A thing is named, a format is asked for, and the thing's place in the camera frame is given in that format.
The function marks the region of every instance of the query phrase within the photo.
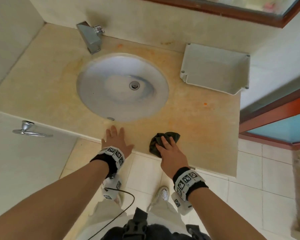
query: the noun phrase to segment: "red wooden frame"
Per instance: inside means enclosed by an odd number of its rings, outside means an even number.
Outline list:
[[[240,118],[239,138],[288,150],[300,150],[300,142],[288,143],[247,131],[300,114],[300,89]]]
[[[257,11],[250,11],[243,8],[232,7],[220,3],[196,0],[146,0],[150,2],[166,4],[170,6],[187,8],[195,11],[206,12],[228,18],[245,20],[258,24],[283,28],[286,26],[299,12],[300,0],[282,17],[276,15],[265,14]]]

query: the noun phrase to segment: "sink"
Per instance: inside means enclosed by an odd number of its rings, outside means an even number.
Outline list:
[[[128,122],[157,113],[168,100],[169,86],[149,61],[115,53],[92,60],[83,68],[77,92],[93,113]]]

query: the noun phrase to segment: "black cable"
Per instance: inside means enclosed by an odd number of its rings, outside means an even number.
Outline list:
[[[135,200],[135,197],[133,194],[127,192],[127,191],[124,191],[124,190],[120,190],[120,189],[116,189],[116,188],[104,188],[105,190],[115,190],[115,191],[120,191],[120,192],[123,192],[123,193],[127,193],[129,195],[131,195],[133,197],[133,201],[132,203],[123,211],[121,212],[119,215],[117,215],[115,218],[112,219],[111,222],[113,222],[115,219],[117,219],[119,216],[121,216],[122,213],[124,213],[126,210],[129,209],[130,206],[132,206],[134,200]],[[87,240],[90,240],[91,238],[93,238],[94,236],[96,236],[99,232],[101,232],[102,230],[104,230],[104,228],[106,228],[111,222],[109,222],[108,224],[106,224],[103,228],[101,228],[96,234],[92,235],[91,237],[89,237]]]

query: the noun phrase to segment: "hand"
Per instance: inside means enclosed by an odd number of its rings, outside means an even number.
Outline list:
[[[179,150],[173,138],[170,137],[171,145],[168,141],[161,137],[165,148],[156,144],[156,148],[161,153],[162,161],[161,168],[169,178],[173,178],[176,172],[182,167],[189,167],[187,157]]]
[[[111,126],[111,130],[107,129],[105,131],[106,134],[106,141],[104,139],[101,140],[101,148],[105,147],[116,147],[119,148],[122,153],[124,154],[124,157],[127,158],[134,148],[134,145],[126,145],[124,142],[124,128],[120,128],[119,134],[117,133],[117,128],[113,125]]]

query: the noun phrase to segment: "person's right arm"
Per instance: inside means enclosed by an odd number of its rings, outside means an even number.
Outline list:
[[[186,156],[180,151],[173,138],[171,145],[164,137],[164,147],[156,145],[162,156],[161,168],[173,178],[182,167],[189,167]],[[189,202],[200,217],[213,240],[266,240],[250,223],[241,217],[208,188],[199,188],[190,193]]]

